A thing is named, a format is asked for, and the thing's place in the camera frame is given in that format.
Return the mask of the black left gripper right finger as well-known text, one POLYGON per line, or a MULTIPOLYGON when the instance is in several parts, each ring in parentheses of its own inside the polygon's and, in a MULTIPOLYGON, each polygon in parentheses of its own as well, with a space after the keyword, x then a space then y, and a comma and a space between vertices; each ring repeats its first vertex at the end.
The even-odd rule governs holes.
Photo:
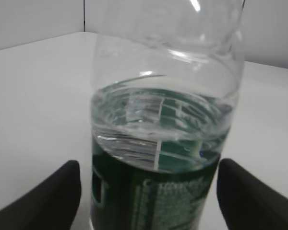
POLYGON ((288 230, 288 198, 232 159, 220 161, 216 196, 230 230, 288 230))

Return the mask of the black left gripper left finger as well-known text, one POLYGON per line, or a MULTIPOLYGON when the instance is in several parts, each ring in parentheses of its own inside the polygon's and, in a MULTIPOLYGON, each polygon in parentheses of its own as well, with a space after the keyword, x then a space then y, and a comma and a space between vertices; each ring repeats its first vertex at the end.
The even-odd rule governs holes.
POLYGON ((79 162, 67 161, 30 192, 0 210, 0 230, 69 230, 81 196, 79 162))

